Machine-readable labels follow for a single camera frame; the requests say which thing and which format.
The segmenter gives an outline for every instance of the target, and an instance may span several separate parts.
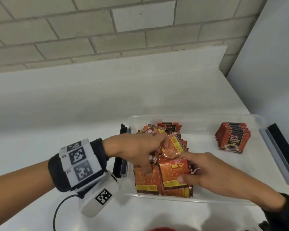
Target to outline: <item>clear plastic container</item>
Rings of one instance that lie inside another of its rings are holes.
[[[127,123],[132,128],[132,133],[136,133],[145,124],[157,124],[158,121],[179,122],[182,125],[182,139],[187,140],[187,147],[190,152],[212,152],[225,162],[269,185],[283,180],[270,151],[259,133],[259,129],[267,127],[266,121],[261,116],[245,114],[146,115],[131,116]],[[222,122],[247,124],[251,131],[251,137],[242,154],[219,150],[215,133]],[[191,198],[138,194],[136,193],[133,165],[130,163],[127,177],[122,180],[120,190],[131,196],[153,199],[251,204],[246,200],[213,194],[198,186],[194,186],[193,197]]]

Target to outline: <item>black cable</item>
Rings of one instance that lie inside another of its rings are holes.
[[[64,200],[61,201],[61,203],[58,205],[56,211],[54,212],[54,219],[52,221],[52,227],[54,228],[54,231],[56,231],[56,227],[55,227],[55,220],[56,220],[56,216],[57,216],[57,212],[59,210],[59,207],[62,205],[62,203],[64,203],[65,200],[69,199],[69,198],[72,198],[72,197],[79,197],[81,198],[82,196],[77,194],[77,195],[70,195],[68,197],[66,197]]]

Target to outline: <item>white countertop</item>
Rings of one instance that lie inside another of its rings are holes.
[[[218,69],[225,50],[210,47],[0,74],[0,175],[49,159],[75,140],[119,134],[121,123],[135,114],[248,114]],[[113,163],[110,159],[109,169]],[[54,211],[70,194],[50,191],[1,225],[0,231],[52,230]],[[56,227],[237,231],[257,227],[264,219],[257,206],[118,195],[91,219],[81,215],[77,198],[67,200]]]

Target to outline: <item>brick wall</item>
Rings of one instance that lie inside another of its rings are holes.
[[[266,1],[0,0],[0,73],[226,44],[226,76]]]

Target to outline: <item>fingernail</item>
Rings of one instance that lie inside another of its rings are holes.
[[[178,176],[177,180],[178,180],[179,183],[183,183],[183,177],[182,177],[182,175]]]

